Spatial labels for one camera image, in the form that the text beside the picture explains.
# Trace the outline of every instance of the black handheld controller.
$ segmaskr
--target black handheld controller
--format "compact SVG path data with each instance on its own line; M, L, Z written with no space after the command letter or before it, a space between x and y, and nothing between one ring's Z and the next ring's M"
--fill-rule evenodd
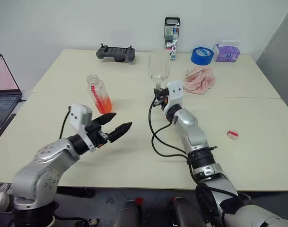
M135 49L131 46L128 48L121 47L110 47L110 46L102 46L96 52L96 56L99 59L103 59L104 57L113 57L115 61L122 62L126 59L128 61L134 61L135 58Z

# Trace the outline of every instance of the purple tissue box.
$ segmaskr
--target purple tissue box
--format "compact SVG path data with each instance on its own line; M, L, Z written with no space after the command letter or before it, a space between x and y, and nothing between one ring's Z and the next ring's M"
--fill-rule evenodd
M237 47L234 46L222 46L219 47L219 44L216 44L214 49L214 61L221 62L235 62L240 54L240 51Z

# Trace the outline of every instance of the pink towel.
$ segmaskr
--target pink towel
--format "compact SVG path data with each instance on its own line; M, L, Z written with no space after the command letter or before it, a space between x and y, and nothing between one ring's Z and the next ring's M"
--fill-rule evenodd
M213 71L209 67L196 67L188 70L184 89L187 92L203 95L215 84Z

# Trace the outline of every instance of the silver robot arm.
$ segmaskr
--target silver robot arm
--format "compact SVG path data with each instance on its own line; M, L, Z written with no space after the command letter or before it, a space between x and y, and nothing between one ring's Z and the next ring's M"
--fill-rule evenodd
M101 125L111 121L115 115L107 113L91 120L90 108L71 105L70 123L77 134L44 146L13 179L15 226L45 227L52 222L56 209L53 200L62 174L80 159L80 155L93 152L108 141L116 141L131 127L129 122L111 133L102 132Z
M261 207L245 205L240 199L220 164L214 160L211 151L216 147L209 147L197 118L182 108L183 83L173 81L155 94L155 105L162 105L163 114L173 123L182 140L203 213L226 227L288 227L288 220Z

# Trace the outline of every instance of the clear plastic bottle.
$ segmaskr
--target clear plastic bottle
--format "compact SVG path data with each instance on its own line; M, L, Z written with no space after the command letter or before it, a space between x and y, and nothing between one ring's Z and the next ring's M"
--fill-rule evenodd
M112 109L112 103L106 91L105 84L96 75L87 77L88 91L101 114L109 113Z

